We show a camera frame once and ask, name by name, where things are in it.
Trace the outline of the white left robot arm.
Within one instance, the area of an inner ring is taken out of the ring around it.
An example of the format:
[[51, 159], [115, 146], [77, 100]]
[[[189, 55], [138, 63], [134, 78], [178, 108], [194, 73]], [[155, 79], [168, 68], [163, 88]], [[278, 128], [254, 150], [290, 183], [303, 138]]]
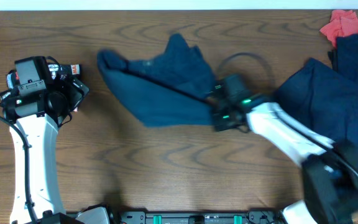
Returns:
[[57, 178], [56, 141], [63, 120], [79, 106], [89, 88], [75, 75], [7, 74], [2, 96], [15, 154], [15, 194], [11, 223], [43, 223], [66, 218]]

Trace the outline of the teal blue shorts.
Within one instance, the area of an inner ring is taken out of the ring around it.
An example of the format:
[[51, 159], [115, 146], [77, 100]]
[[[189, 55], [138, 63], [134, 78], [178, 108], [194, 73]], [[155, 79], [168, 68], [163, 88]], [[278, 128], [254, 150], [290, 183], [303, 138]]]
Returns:
[[128, 60], [103, 49], [97, 65], [111, 93], [144, 126], [211, 125], [206, 99], [216, 78], [198, 46], [181, 34], [171, 35], [154, 58]]

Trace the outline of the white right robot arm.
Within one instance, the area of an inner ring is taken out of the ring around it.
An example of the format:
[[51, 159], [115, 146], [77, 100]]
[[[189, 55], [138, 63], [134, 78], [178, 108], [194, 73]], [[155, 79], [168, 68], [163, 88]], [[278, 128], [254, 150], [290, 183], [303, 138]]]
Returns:
[[211, 98], [215, 130], [258, 134], [300, 168], [303, 200], [280, 212], [282, 223], [350, 222], [358, 212], [358, 153], [351, 142], [310, 130], [237, 77], [218, 81]]

